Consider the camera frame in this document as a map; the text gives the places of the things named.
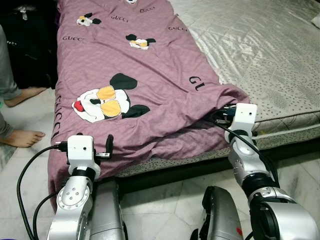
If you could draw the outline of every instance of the silver robot arm segment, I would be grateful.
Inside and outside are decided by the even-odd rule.
[[[238,103],[231,130],[252,143],[257,106]],[[239,138],[225,134],[236,181],[248,198],[255,240],[319,240],[311,214],[277,187],[259,155]]]
[[[56,199],[57,211],[47,240],[84,240],[93,206],[93,182],[100,176],[92,136],[73,135],[67,141],[69,173]]]

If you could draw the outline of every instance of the bed frame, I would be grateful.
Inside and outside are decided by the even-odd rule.
[[[320,155],[320,138],[266,149],[261,152],[268,156],[275,164],[280,160],[308,153],[318,152]],[[119,184],[120,194],[122,195],[231,168],[232,166],[229,163],[228,158],[222,157],[149,171],[134,176],[117,177],[116,180]]]

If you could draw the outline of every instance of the purple blanket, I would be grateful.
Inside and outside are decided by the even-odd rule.
[[[113,159],[101,178],[151,156],[179,160],[225,146],[223,131],[200,119],[248,96],[218,77],[167,0],[60,0],[52,144],[83,133]],[[51,151],[49,191],[68,175]]]

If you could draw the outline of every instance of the gray mattress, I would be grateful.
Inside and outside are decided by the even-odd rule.
[[[313,0],[170,0],[222,84],[234,84],[258,105],[260,149],[320,137],[320,12]],[[182,160],[156,157],[120,173],[225,157],[227,148]]]

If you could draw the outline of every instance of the wrinkled fabric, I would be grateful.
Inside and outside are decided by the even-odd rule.
[[[52,144],[83,133],[94,137],[97,152],[104,152],[106,138],[112,134],[113,159],[101,163],[101,178],[152,156],[179,160],[226,146],[223,130],[200,119],[226,104],[248,103],[248,96],[234,85],[219,84],[206,56],[167,0],[138,0],[135,4],[61,0],[59,10],[59,80]],[[80,25],[78,19],[92,23]],[[136,41],[127,40],[133,35]],[[82,119],[86,107],[77,102],[79,97],[87,91],[99,95],[118,74],[137,82],[136,87],[123,89],[130,106],[146,106],[149,111],[93,123]],[[114,96],[111,88],[106,89]],[[58,190],[68,176],[66,162],[65,153],[50,152],[50,192]]]

